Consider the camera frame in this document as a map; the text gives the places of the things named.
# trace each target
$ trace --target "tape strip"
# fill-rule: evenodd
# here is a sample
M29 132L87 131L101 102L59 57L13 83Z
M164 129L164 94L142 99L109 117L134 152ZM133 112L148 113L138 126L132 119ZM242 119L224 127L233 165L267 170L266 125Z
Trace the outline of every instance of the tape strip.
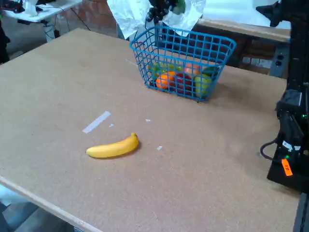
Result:
M130 60L128 60L128 59L126 59L126 61L129 62L129 63L131 63L131 64L133 64L133 65L135 65L135 66L137 67L137 64L136 64L136 63L133 63L132 61L130 61Z
M101 122L107 119L109 115L111 115L111 113L108 111L105 111L101 116L99 116L96 120L90 123L85 129L83 129L83 132L88 134L90 131L96 128Z

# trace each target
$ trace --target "red apple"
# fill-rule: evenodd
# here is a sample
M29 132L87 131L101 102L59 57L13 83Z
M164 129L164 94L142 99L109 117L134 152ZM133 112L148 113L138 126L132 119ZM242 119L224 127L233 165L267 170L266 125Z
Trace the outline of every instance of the red apple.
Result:
M178 73L176 74L176 79L177 79L176 93L184 94L185 92L185 95L192 96L192 93L190 92L192 91L192 85L193 85L191 77L187 74Z

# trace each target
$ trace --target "plastic fruit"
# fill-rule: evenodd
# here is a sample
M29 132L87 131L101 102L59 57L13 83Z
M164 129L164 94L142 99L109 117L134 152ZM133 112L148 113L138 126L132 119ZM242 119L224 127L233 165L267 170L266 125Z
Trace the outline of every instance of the plastic fruit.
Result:
M207 67L204 68L202 74L205 74L209 77L213 77L214 79L217 77L219 73L219 67Z
M168 89L169 84L175 82L175 75L174 71L161 74L155 81L156 86L160 89Z
M168 65L169 70L173 70L173 71L177 71L177 72L182 72L183 71L183 67L179 64L169 64Z
M186 63L185 64L184 72L186 74L195 76L195 75L201 74L201 69L202 69L201 66L199 66L197 64Z
M206 97L207 90L211 86L211 78L205 74L202 74L202 76L196 76L194 78L194 84L195 84L195 95L198 98L204 98Z
M135 133L126 139L107 145L93 146L86 150L86 154L93 158L110 158L133 151L139 145L139 139Z
M191 91L192 91L193 83L192 83L191 77L184 73L177 73L176 80L177 80L176 81L177 82L176 93L192 96Z
M151 63L150 65L148 65L148 70L151 72L156 72L159 70L159 66L157 62Z

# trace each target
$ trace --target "green apple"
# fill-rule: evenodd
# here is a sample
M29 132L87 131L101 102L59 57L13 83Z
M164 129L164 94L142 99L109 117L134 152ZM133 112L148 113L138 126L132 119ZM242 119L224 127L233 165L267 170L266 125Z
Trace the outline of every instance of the green apple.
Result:
M205 74L198 75L194 78L195 95L198 98L205 98L207 90L211 86L211 77Z

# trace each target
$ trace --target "black cable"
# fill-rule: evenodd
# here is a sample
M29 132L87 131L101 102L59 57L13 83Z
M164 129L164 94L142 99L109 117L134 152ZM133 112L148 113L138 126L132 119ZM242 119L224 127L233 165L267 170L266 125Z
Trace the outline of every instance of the black cable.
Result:
M51 31L53 31L54 28L56 29L56 21L57 21L57 15L55 16L55 23L54 23L53 27L52 27L48 32L44 31L44 32L45 32L45 35L47 35L47 36L48 36L49 38L51 38L51 39L55 39L55 37L51 37L48 33L50 33Z
M309 114L308 114L308 112L309 112L309 110L308 110L308 87L306 88L306 96L305 96L305 101L306 101L306 114L307 114L307 124L308 124L308 132L309 132Z
M265 159L273 161L273 158L270 157L270 156L268 156L268 155L266 155L266 154L263 152L263 150L264 150L265 147L270 146L270 145L272 145L272 144L274 144L274 143L276 143L276 142L277 142L277 138L275 138L273 141L268 142L268 143L265 143L264 145L261 146L261 148L260 148L260 153L261 153L261 155L262 155Z
M73 8L71 8L71 10L74 12L74 14L78 17L78 19L85 25L85 27L87 27L87 29L89 30L89 31L91 31L90 30L90 28L87 26L87 24L78 16L78 14L73 10Z
M134 38L133 38L133 39L135 39L135 37L136 37L136 35L137 35L137 32L139 32L139 30L137 30L137 31L136 31L136 33L135 33L135 35L134 35Z
M54 26L54 27L55 27L56 30L59 30L59 34L61 35L61 27L59 26L59 24L58 24L58 29L56 28L56 25L57 25L57 16L58 16L58 15L55 15L55 26Z
M69 26L69 21L68 21L67 12L64 11L64 14L66 15L66 21L67 21L67 25L68 25L68 30L70 31L70 26Z

